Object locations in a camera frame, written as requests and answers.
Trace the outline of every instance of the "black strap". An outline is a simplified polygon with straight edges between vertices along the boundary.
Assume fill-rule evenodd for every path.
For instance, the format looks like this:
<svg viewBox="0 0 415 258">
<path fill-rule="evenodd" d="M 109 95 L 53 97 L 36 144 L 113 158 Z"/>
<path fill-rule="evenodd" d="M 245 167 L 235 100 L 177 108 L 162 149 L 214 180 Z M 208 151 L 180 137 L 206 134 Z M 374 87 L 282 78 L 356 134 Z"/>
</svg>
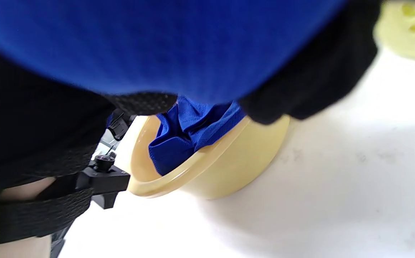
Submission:
<svg viewBox="0 0 415 258">
<path fill-rule="evenodd" d="M 43 237 L 67 227 L 91 203 L 87 188 L 47 201 L 0 204 L 0 244 L 28 237 Z"/>
</svg>

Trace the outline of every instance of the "yellow plastic container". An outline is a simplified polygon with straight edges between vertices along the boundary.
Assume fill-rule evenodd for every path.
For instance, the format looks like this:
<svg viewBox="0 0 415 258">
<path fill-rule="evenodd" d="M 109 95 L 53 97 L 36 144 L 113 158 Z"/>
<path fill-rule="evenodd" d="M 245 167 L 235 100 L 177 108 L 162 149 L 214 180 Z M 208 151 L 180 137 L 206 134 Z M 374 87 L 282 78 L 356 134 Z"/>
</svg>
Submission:
<svg viewBox="0 0 415 258">
<path fill-rule="evenodd" d="M 115 165 L 131 175 L 128 190 L 137 196 L 152 198 L 180 189 L 205 199 L 224 197 L 265 170 L 281 147 L 289 121 L 284 116 L 264 126 L 246 117 L 215 144 L 162 177 L 148 151 L 160 121 L 156 116 L 138 116 L 117 148 Z"/>
<path fill-rule="evenodd" d="M 384 3 L 375 36 L 396 54 L 415 59 L 415 1 Z"/>
</svg>

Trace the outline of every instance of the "yellow plastic lid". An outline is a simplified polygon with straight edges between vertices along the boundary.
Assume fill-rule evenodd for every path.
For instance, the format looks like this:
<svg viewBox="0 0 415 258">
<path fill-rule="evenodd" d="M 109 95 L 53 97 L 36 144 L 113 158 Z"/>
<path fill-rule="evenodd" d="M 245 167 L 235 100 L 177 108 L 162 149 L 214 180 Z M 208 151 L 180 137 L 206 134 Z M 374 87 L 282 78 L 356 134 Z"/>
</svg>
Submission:
<svg viewBox="0 0 415 258">
<path fill-rule="evenodd" d="M 415 1 L 384 3 L 375 36 L 396 54 L 415 59 Z"/>
</svg>

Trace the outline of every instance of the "black mesh fabric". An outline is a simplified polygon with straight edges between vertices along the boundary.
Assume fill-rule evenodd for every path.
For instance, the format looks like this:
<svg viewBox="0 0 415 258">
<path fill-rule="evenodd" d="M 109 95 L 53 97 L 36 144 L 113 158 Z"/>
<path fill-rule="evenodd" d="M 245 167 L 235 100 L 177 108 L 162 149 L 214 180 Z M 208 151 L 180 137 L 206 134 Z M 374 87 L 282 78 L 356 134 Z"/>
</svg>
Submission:
<svg viewBox="0 0 415 258">
<path fill-rule="evenodd" d="M 88 165 L 114 108 L 100 95 L 34 75 L 0 56 L 0 192 L 34 180 L 27 175 L 44 177 L 79 172 Z M 15 236 L 4 230 L 7 227 L 13 232 L 17 231 L 16 226 L 21 227 L 22 235 L 34 232 L 25 230 L 31 228 L 38 219 L 36 216 L 47 223 L 45 227 L 39 224 L 39 229 L 53 227 L 52 232 L 61 229 L 65 226 L 64 220 L 46 220 L 42 211 L 48 211 L 49 206 L 68 207 L 63 212 L 73 215 L 64 219 L 72 221 L 88 207 L 91 194 L 86 193 L 90 195 L 88 202 L 72 195 L 68 200 L 45 200 L 40 207 L 36 207 L 40 204 L 38 201 L 19 207 L 21 204 L 0 206 L 0 234 L 3 234 L 0 241 Z M 70 204 L 77 197 L 81 202 Z M 40 212 L 32 214 L 33 209 Z"/>
<path fill-rule="evenodd" d="M 0 204 L 0 243 L 64 229 L 90 207 L 92 194 L 88 188 L 47 201 Z"/>
<path fill-rule="evenodd" d="M 347 95 L 376 56 L 373 27 L 379 0 L 351 0 L 274 77 L 239 100 L 244 112 L 262 124 L 283 114 L 305 119 Z"/>
<path fill-rule="evenodd" d="M 130 95 L 105 95 L 129 116 L 149 116 L 167 112 L 177 101 L 177 96 L 165 93 L 136 93 Z"/>
</svg>

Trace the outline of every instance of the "yellow bowl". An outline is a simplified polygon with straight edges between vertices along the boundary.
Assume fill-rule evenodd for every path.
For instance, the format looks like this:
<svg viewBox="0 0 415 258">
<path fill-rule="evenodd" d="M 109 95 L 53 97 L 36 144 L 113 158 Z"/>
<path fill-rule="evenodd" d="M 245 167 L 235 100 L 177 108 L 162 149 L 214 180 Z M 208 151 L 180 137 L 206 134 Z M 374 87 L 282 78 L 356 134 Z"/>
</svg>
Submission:
<svg viewBox="0 0 415 258">
<path fill-rule="evenodd" d="M 138 116 L 117 148 L 115 165 L 131 175 L 128 190 L 152 198 L 180 189 L 215 199 L 242 189 L 265 170 L 281 147 L 289 117 L 268 126 L 246 117 L 165 176 L 157 173 L 148 151 L 159 126 L 156 116 Z"/>
</svg>

